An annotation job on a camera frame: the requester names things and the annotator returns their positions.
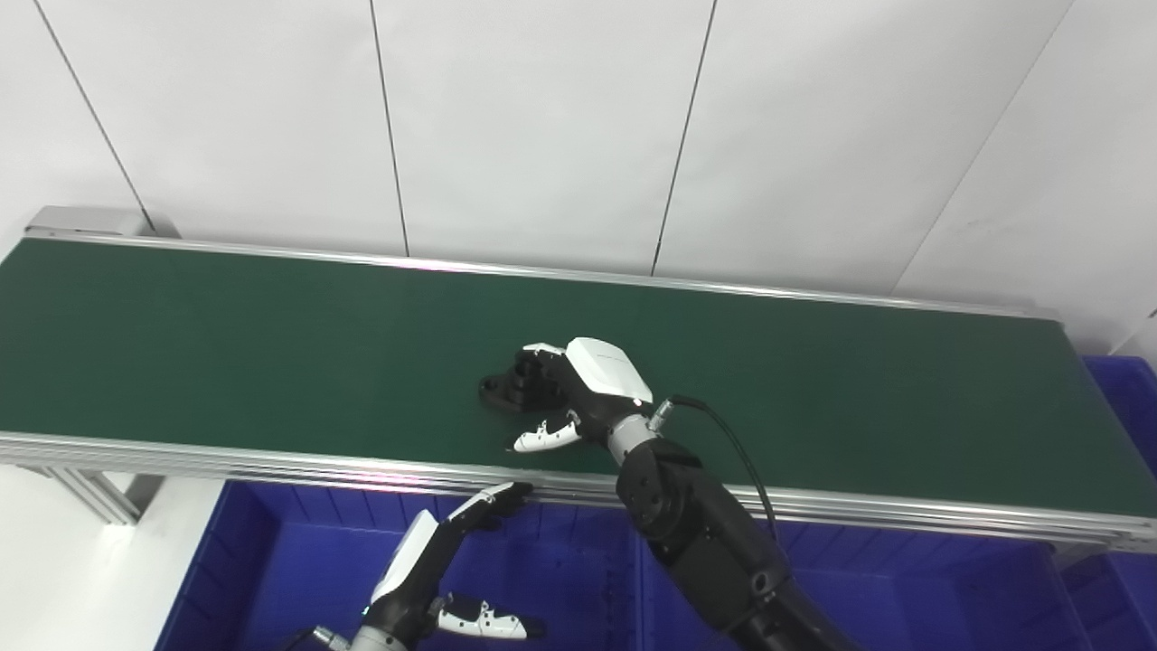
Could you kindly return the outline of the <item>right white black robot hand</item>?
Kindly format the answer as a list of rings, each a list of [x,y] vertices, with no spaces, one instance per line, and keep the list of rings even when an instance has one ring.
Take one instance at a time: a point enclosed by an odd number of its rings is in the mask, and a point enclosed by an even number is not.
[[[561,405],[547,407],[550,416],[537,429],[519,434],[513,452],[537,453],[590,441],[624,465],[633,447],[658,437],[647,417],[653,389],[618,346],[576,336],[563,347],[528,343],[519,356],[532,363],[546,380],[547,395]]]

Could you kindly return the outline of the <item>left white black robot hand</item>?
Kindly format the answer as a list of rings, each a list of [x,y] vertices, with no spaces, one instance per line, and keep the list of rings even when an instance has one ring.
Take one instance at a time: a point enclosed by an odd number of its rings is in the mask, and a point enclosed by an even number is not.
[[[476,528],[499,528],[517,515],[533,490],[528,482],[484,487],[445,519],[423,510],[401,535],[373,589],[352,650],[414,650],[435,631],[480,639],[536,639],[547,627],[538,617],[519,617],[492,602],[462,593],[439,593],[439,584]]]

